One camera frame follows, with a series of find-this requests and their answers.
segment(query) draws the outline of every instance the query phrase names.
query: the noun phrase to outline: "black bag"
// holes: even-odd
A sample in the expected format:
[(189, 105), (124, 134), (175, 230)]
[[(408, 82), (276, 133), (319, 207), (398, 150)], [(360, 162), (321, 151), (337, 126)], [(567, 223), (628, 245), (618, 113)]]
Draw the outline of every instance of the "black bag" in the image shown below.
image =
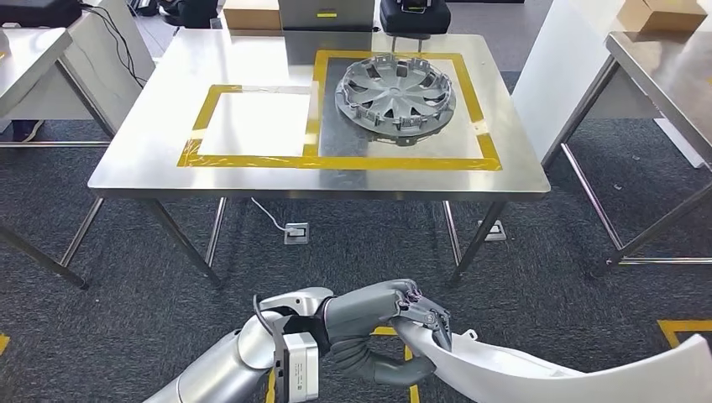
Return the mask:
[(80, 16), (78, 0), (0, 0), (0, 25), (67, 28)]
[(128, 0), (131, 12), (143, 17), (158, 14), (158, 0)]

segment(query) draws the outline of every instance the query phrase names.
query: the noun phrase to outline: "metal table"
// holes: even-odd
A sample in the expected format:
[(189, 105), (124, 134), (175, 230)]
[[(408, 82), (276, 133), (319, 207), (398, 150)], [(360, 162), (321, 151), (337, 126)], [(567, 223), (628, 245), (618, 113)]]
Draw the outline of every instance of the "metal table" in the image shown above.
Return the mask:
[[(66, 29), (0, 29), (0, 117), (10, 113), (28, 93), (33, 91), (40, 78), (54, 65), (106, 135), (111, 138), (113, 131), (107, 124), (107, 120), (100, 114), (94, 102), (81, 87), (80, 81), (75, 78), (76, 73), (71, 71), (64, 60), (63, 54), (70, 44), (71, 36)], [(7, 142), (0, 143), (0, 148), (106, 147), (108, 144), (108, 141)], [(60, 262), (21, 238), (2, 222), (0, 222), (0, 239), (25, 252), (40, 265), (54, 271), (73, 285), (86, 289), (86, 282), (67, 267), (79, 249), (102, 202), (101, 198), (94, 201)]]
[[(391, 49), (429, 60), (457, 91), (450, 124), (412, 146), (371, 138), (334, 104), (350, 63)], [(157, 105), (170, 105), (171, 119), (156, 119)], [(445, 201), (457, 282), (505, 204), (550, 189), (480, 36), (420, 43), (382, 33), (189, 29), (174, 38), (88, 185), (101, 197), (143, 199), (215, 285), (210, 266), (229, 196)], [(195, 195), (221, 197), (205, 257), (156, 200)], [(447, 200), (491, 202), (464, 255)]]
[[(642, 258), (632, 257), (645, 244), (670, 228), (679, 218), (709, 200), (712, 183), (652, 224), (648, 229), (623, 243), (601, 206), (567, 142), (586, 117), (613, 75), (622, 70), (636, 82), (643, 93), (694, 147), (709, 168), (712, 166), (712, 33), (638, 34), (613, 32), (606, 39), (610, 57), (589, 86), (574, 110), (557, 144), (584, 187), (586, 195), (603, 223), (615, 252), (605, 261), (607, 266), (633, 264), (712, 264), (712, 258)], [(551, 165), (558, 152), (547, 155), (543, 165)]]

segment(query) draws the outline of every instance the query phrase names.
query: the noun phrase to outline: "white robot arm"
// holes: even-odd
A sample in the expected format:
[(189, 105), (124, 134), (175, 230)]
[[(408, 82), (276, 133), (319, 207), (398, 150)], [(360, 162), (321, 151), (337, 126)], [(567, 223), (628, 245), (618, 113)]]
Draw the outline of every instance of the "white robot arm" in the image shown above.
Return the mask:
[[(392, 280), (334, 296), (309, 288), (257, 302), (255, 315), (150, 397), (149, 403), (247, 400), (275, 371), (277, 401), (313, 400), (319, 358), (388, 385), (413, 385), (435, 374), (479, 403), (710, 403), (712, 356), (693, 336), (679, 348), (638, 363), (584, 374), (521, 351), (477, 342), (474, 331), (451, 334), (449, 313), (412, 280)], [(393, 326), (416, 357), (399, 362), (370, 351), (381, 324)]]

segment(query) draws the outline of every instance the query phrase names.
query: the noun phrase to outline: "gray mat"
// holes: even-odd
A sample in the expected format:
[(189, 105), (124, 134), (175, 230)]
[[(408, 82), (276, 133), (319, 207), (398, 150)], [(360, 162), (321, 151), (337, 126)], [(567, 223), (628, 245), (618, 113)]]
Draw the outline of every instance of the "gray mat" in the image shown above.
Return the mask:
[[(505, 73), (510, 85), (516, 77)], [(40, 136), (100, 139), (101, 132), (89, 122), (48, 122)], [(710, 179), (650, 121), (586, 122), (572, 148), (623, 238)], [(92, 202), (86, 181), (100, 157), (87, 149), (0, 150), (0, 217), (59, 258)], [(473, 328), (487, 343), (583, 371), (667, 350), (659, 319), (712, 317), (712, 271), (704, 267), (634, 267), (586, 280), (610, 241), (562, 158), (551, 181), (543, 201), (507, 207), (510, 238), (486, 244), (456, 290), (443, 283), (453, 258), (437, 202), (263, 200), (281, 222), (310, 223), (311, 242), (288, 247), (259, 209), (231, 200), (215, 258), (226, 279), (220, 291), (135, 201), (108, 201), (81, 246), (72, 268), (91, 282), (86, 292), (0, 243), (0, 332), (10, 337), (0, 357), (0, 401), (142, 400), (239, 327), (253, 293), (303, 286), (344, 293), (411, 277), (450, 309), (456, 331)], [(165, 202), (204, 250), (217, 200)], [(484, 208), (453, 203), (463, 248)], [(651, 254), (710, 254), (711, 212), (683, 220)], [(374, 344), (402, 356), (394, 338)], [(420, 385), (420, 396), (466, 401), (435, 378)], [(322, 371), (322, 402), (407, 400), (407, 390), (345, 379), (328, 361)]]

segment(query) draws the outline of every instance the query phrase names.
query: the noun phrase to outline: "yellow floor marking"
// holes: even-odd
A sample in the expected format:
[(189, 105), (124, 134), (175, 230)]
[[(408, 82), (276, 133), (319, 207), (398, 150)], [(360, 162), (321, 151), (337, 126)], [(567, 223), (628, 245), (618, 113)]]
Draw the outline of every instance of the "yellow floor marking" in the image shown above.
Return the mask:
[(267, 380), (267, 396), (264, 397), (264, 403), (275, 403), (275, 371), (273, 369)]
[[(413, 359), (413, 352), (406, 346), (406, 361)], [(421, 394), (418, 392), (418, 385), (411, 386), (411, 403), (421, 403)]]
[(0, 355), (3, 355), (8, 343), (10, 343), (10, 338), (0, 333)]
[(657, 321), (670, 347), (680, 345), (677, 332), (712, 332), (712, 321)]
[(372, 336), (398, 336), (393, 327), (379, 326), (371, 333)]
[[(393, 327), (380, 326), (374, 329), (372, 336), (398, 336)], [(413, 352), (406, 346), (406, 361), (413, 359)], [(275, 371), (270, 372), (270, 378), (267, 380), (267, 395), (264, 397), (264, 403), (275, 403)], [(411, 386), (409, 390), (410, 403), (421, 403), (418, 385)]]

